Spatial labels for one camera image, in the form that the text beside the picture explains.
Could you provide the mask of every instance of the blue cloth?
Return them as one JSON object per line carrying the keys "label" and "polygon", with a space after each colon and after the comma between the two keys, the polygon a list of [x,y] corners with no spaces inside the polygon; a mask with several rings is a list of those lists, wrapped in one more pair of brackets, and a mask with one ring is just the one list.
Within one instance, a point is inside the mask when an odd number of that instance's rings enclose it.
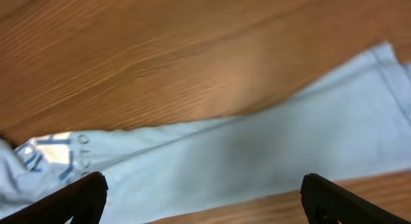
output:
{"label": "blue cloth", "polygon": [[0,142],[0,216],[91,171],[109,185],[101,223],[142,223],[298,189],[307,173],[409,169],[409,71],[382,44],[250,116]]}

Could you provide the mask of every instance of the crumpled fabric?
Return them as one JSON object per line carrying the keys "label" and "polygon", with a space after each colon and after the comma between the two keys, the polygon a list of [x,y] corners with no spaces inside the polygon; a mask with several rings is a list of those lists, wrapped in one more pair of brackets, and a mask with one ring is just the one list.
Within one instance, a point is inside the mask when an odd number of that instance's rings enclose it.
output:
{"label": "crumpled fabric", "polygon": [[100,223],[144,223],[330,180],[411,168],[411,69],[389,44],[249,116],[0,142],[0,218],[101,171]]}

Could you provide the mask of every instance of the black object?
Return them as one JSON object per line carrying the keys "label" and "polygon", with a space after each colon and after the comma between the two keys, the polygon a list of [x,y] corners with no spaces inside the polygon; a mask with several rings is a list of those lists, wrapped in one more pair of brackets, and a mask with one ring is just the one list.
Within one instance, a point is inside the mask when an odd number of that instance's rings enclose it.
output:
{"label": "black object", "polygon": [[0,220],[0,224],[97,224],[106,202],[105,177],[91,173],[40,201]]}
{"label": "black object", "polygon": [[314,173],[304,177],[300,193],[310,224],[410,224]]}

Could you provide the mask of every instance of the folded shirt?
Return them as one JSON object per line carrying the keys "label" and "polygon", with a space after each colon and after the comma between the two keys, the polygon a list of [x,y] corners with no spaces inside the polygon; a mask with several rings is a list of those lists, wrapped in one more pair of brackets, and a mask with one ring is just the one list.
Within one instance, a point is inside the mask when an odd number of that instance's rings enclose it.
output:
{"label": "folded shirt", "polygon": [[249,116],[2,141],[0,217],[92,171],[109,186],[100,223],[144,223],[298,189],[307,173],[409,169],[409,71],[382,44]]}

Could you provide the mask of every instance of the brown wooden surface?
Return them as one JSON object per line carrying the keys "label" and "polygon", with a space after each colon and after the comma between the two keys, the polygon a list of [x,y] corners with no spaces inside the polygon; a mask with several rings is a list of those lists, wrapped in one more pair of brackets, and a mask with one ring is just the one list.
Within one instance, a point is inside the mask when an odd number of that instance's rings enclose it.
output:
{"label": "brown wooden surface", "polygon": [[396,25],[390,0],[15,1],[0,17],[0,134],[15,144],[259,110]]}
{"label": "brown wooden surface", "polygon": [[[379,207],[411,221],[411,172],[347,180],[342,187]],[[185,214],[153,223],[287,223],[305,224],[307,218],[298,191],[251,202]]]}

